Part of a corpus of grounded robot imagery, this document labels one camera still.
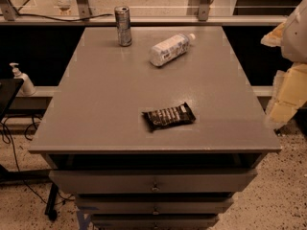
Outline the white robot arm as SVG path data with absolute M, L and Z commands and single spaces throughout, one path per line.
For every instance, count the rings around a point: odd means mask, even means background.
M 307 0 L 302 0 L 285 22 L 265 34 L 261 43 L 279 47 L 281 56 L 291 63 L 287 70 L 276 72 L 272 97 L 265 109 L 267 126 L 280 129 L 307 103 Z

